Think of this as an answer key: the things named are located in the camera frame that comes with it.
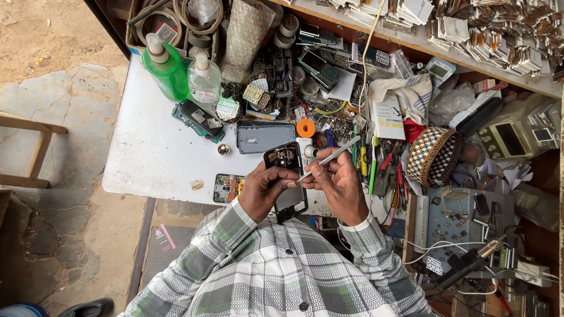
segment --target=checkered basket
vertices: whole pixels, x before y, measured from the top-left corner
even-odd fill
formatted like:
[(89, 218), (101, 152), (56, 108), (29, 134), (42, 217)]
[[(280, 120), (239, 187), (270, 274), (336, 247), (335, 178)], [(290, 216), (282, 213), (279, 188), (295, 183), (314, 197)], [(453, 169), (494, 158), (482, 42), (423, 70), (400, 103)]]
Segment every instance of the checkered basket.
[(460, 132), (431, 126), (411, 145), (407, 175), (423, 186), (443, 186), (458, 162), (464, 137)]

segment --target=concrete floor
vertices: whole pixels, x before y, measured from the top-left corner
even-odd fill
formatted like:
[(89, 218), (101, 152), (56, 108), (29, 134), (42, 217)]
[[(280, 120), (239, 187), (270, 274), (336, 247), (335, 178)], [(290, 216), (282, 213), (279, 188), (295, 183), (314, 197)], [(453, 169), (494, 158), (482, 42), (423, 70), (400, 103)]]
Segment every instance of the concrete floor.
[[(145, 197), (106, 193), (103, 175), (127, 66), (82, 64), (0, 90), (0, 111), (63, 125), (40, 178), (13, 188), (0, 230), (0, 307), (37, 302), (57, 316), (112, 297), (125, 308)], [(39, 132), (0, 127), (0, 173), (23, 175)]]

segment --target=electrical socket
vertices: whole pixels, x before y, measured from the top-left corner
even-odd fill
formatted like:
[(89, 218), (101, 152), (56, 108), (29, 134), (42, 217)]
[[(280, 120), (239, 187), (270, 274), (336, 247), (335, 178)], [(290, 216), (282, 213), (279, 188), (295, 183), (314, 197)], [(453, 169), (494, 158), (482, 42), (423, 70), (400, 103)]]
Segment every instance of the electrical socket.
[(542, 276), (544, 278), (548, 278), (548, 276), (543, 275), (543, 272), (550, 273), (550, 269), (548, 269), (548, 266), (542, 266), (542, 265), (523, 262), (519, 260), (517, 262), (517, 271), (519, 271), (523, 275), (521, 276), (521, 274), (519, 273), (515, 274), (515, 277), (518, 279), (525, 278), (524, 281), (538, 285), (540, 287), (550, 287), (550, 285), (552, 285), (551, 281), (541, 279), (538, 277), (538, 276)]

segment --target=man's right hand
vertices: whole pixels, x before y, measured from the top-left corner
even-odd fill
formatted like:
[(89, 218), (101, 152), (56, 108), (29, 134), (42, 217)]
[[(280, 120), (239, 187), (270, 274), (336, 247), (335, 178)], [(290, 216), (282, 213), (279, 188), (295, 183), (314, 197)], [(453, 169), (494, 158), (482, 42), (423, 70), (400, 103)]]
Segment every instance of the man's right hand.
[(323, 190), (333, 214), (352, 227), (366, 220), (368, 207), (350, 152), (345, 151), (331, 160), (327, 168), (319, 165), (320, 161), (338, 149), (331, 147), (318, 152), (318, 159), (304, 168), (305, 171), (311, 170), (311, 175), (302, 180), (302, 186)]

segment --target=man's hands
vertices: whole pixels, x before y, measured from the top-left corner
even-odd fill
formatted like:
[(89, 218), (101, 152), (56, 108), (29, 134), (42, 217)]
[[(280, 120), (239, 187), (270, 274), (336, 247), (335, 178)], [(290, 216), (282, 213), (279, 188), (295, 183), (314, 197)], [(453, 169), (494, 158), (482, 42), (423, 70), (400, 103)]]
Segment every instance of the man's hands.
[(289, 169), (277, 166), (266, 169), (265, 163), (261, 162), (245, 178), (239, 204), (256, 223), (260, 223), (266, 218), (278, 196), (288, 188), (297, 186), (293, 179), (298, 178), (298, 174)]
[(323, 190), (333, 214), (352, 227), (366, 220), (368, 207), (350, 152), (345, 151), (331, 160), (327, 168), (319, 165), (320, 161), (338, 149), (331, 147), (318, 152), (318, 159), (304, 168), (305, 171), (311, 170), (311, 175), (302, 180), (302, 186)]

